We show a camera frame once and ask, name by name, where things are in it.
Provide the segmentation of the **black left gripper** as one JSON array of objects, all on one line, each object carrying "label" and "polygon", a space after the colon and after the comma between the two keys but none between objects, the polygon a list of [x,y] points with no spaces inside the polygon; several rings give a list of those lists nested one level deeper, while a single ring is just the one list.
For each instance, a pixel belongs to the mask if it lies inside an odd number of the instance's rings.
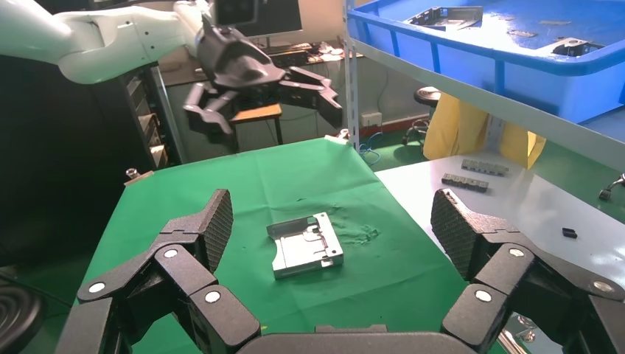
[{"label": "black left gripper", "polygon": [[183,104],[189,128],[212,144],[227,145],[234,140],[230,120],[239,111],[236,91],[278,82],[280,103],[315,110],[333,128],[343,125],[343,108],[329,78],[300,67],[291,66],[287,71],[276,67],[233,27],[203,24],[196,58],[213,84],[235,90],[219,92],[195,83]]}]

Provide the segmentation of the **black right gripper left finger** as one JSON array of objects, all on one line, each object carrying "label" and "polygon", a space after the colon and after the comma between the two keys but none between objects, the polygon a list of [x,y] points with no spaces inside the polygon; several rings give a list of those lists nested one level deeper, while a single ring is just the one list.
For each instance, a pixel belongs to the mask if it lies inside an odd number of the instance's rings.
[{"label": "black right gripper left finger", "polygon": [[56,352],[130,353],[168,315],[203,353],[235,353],[258,337],[258,319],[215,275],[233,222],[226,189],[168,221],[146,251],[79,289]]}]

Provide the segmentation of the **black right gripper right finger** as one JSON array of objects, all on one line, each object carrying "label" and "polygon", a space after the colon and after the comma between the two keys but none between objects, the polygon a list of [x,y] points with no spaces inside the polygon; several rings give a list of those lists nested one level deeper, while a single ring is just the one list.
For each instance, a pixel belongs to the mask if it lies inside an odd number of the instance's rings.
[{"label": "black right gripper right finger", "polygon": [[467,287],[443,333],[486,353],[513,313],[564,353],[624,351],[624,290],[536,246],[507,220],[474,212],[449,189],[433,196],[430,223]]}]

